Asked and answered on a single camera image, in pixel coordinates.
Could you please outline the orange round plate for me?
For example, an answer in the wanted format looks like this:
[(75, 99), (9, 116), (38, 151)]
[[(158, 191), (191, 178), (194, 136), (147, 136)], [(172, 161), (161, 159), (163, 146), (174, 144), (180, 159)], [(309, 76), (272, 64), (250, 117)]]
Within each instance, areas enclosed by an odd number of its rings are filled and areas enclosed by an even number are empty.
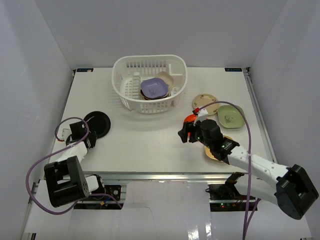
[(197, 119), (197, 116), (194, 114), (188, 115), (185, 119), (184, 119), (184, 123), (194, 123), (195, 120)]

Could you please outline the black round plate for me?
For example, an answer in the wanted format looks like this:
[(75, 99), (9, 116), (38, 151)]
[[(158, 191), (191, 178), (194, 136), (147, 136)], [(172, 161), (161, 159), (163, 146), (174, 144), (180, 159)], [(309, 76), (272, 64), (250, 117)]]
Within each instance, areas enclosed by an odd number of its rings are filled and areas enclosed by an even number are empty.
[(98, 139), (103, 138), (111, 129), (111, 120), (101, 111), (92, 111), (84, 117), (91, 133), (96, 133)]

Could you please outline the yellow square panda plate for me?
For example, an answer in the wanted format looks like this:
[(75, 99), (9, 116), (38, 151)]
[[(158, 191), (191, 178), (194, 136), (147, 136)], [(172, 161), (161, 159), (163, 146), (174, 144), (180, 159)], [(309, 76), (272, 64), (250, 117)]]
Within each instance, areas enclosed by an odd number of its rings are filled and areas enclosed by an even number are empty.
[(231, 153), (233, 146), (233, 139), (229, 136), (224, 136), (222, 141), (212, 147), (205, 147), (205, 153), (211, 159), (225, 162), (228, 155)]

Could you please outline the green square panda plate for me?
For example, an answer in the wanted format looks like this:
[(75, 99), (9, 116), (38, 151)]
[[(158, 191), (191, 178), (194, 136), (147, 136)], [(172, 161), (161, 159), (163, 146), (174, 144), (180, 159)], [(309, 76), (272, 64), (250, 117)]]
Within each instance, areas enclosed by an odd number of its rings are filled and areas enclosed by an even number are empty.
[(244, 111), (240, 106), (221, 105), (217, 115), (219, 123), (226, 129), (239, 129), (245, 125)]

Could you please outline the yellow round patterned plate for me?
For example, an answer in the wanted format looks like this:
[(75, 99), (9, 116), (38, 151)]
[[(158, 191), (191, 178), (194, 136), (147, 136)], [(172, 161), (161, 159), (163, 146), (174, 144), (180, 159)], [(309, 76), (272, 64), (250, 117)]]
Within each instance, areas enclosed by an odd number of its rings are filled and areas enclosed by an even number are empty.
[(144, 93), (143, 93), (142, 90), (140, 90), (140, 95), (141, 95), (145, 100), (150, 100), (148, 97), (146, 97), (146, 96), (144, 95)]

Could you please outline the purple square panda plate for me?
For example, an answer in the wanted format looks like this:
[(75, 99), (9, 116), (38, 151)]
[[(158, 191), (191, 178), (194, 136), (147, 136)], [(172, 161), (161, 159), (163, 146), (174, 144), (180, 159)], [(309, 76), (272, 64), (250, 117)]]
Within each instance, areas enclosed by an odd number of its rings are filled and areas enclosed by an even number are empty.
[(140, 90), (142, 90), (144, 95), (151, 100), (162, 98), (168, 93), (166, 83), (160, 78), (144, 80), (140, 84)]

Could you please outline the cream square panda plate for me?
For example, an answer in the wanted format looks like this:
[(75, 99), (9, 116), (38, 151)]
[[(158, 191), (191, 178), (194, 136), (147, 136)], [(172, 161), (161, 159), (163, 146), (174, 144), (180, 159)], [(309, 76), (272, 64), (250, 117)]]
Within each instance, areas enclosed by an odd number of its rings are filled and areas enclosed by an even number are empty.
[(162, 79), (168, 87), (168, 92), (170, 92), (174, 86), (174, 78), (165, 71), (161, 71), (155, 75), (155, 78)]

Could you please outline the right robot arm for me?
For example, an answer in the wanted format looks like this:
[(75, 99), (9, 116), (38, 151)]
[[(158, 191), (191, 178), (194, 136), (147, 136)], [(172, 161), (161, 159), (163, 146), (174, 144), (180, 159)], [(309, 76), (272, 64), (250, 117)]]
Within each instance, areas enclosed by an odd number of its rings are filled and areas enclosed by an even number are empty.
[(250, 195), (275, 204), (292, 219), (300, 220), (319, 197), (303, 167), (250, 155), (238, 142), (224, 137), (214, 120), (184, 122), (177, 134), (183, 143), (200, 142), (217, 160), (247, 171), (252, 175)]

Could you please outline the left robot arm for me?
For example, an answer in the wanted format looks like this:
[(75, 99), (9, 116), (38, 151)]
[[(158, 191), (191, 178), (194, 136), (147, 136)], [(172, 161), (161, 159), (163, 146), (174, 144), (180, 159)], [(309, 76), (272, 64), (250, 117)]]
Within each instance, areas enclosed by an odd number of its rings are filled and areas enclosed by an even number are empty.
[(77, 142), (77, 135), (70, 134), (64, 140), (65, 150), (57, 161), (44, 166), (44, 175), (50, 203), (58, 208), (72, 202), (80, 201), (92, 196), (99, 200), (105, 196), (106, 187), (97, 174), (85, 176), (81, 167), (81, 161), (88, 153), (88, 149), (94, 148), (97, 139), (104, 137), (106, 132), (90, 132), (87, 138)]

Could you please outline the white plastic bin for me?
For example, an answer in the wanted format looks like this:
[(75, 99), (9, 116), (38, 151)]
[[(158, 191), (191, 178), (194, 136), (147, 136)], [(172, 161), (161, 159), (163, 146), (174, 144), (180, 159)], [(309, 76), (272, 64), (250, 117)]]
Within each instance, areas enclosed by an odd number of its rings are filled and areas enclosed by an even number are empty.
[[(162, 99), (145, 100), (141, 95), (141, 83), (160, 72), (173, 77), (173, 88)], [(188, 82), (185, 61), (173, 54), (131, 55), (118, 59), (112, 68), (111, 83), (122, 104), (140, 114), (159, 114), (175, 106)]]

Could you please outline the beige round floral plate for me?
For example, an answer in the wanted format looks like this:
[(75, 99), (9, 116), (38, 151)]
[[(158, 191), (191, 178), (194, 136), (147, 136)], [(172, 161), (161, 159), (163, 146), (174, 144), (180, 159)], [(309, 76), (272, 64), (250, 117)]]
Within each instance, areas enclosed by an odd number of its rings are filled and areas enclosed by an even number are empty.
[[(197, 95), (193, 100), (192, 100), (192, 107), (193, 109), (200, 108), (202, 106), (205, 106), (209, 103), (215, 103), (217, 102), (217, 98), (211, 94), (207, 93), (202, 93)], [(218, 113), (218, 108), (220, 107), (219, 103), (211, 104), (210, 106), (206, 107), (205, 109), (208, 112), (209, 116), (213, 116)]]

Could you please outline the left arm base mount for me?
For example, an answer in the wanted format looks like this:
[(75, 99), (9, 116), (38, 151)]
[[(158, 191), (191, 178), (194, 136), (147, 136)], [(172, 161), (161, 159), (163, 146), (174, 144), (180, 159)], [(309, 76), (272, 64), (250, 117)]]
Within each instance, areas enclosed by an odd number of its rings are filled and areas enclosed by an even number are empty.
[(121, 185), (105, 185), (104, 193), (113, 196), (117, 201), (121, 200)]

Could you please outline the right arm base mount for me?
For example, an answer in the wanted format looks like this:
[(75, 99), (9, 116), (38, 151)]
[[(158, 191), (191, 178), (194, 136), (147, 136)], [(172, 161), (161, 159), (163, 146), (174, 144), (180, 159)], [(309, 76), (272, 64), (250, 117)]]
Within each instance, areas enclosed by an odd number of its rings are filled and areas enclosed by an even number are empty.
[(212, 213), (217, 212), (244, 212), (246, 210), (247, 196), (241, 195), (235, 188), (244, 173), (234, 172), (222, 184), (209, 184), (206, 193), (209, 194), (209, 205)]

